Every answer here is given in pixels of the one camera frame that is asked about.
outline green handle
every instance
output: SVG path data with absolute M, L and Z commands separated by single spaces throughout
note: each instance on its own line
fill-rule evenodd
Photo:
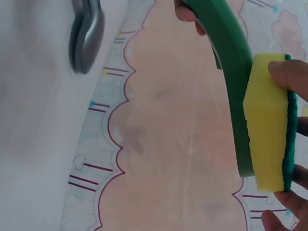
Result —
M 225 0 L 183 0 L 206 31 L 225 76 L 237 165 L 241 177 L 253 176 L 243 100 L 253 56 L 246 37 Z

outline white bathtub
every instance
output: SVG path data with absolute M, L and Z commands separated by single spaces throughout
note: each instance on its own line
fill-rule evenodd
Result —
M 128 0 L 101 5 L 103 43 L 84 76 L 68 58 L 71 0 L 0 2 L 1 230 L 59 230 L 78 138 Z

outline hand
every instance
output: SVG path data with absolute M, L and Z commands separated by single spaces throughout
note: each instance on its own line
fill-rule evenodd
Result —
M 269 73 L 281 87 L 297 93 L 308 101 L 308 64 L 299 60 L 272 62 L 269 64 Z M 308 117 L 298 118 L 298 129 L 302 135 L 308 136 Z M 308 169 L 302 166 L 295 167 L 294 182 L 308 190 Z M 298 219 L 299 223 L 294 231 L 308 230 L 308 201 L 293 191 L 275 193 L 277 199 L 288 208 Z M 267 210 L 262 214 L 265 231 L 288 231 L 273 212 Z
M 174 6 L 175 14 L 178 19 L 184 22 L 194 22 L 196 25 L 197 33 L 201 36 L 205 35 L 204 30 L 196 21 L 196 15 L 183 4 L 182 0 L 174 0 Z

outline yellow sponge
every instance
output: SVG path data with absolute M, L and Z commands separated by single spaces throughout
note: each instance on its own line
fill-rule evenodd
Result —
M 288 91 L 278 87 L 268 72 L 270 61 L 284 60 L 282 53 L 255 56 L 243 102 L 257 187 L 266 192 L 284 191 Z

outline sponge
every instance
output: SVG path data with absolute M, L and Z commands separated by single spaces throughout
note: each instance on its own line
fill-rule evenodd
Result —
M 250 155 L 260 191 L 281 192 L 291 188 L 295 167 L 296 95 L 277 86 L 268 72 L 270 61 L 290 58 L 282 53 L 255 55 L 243 101 Z

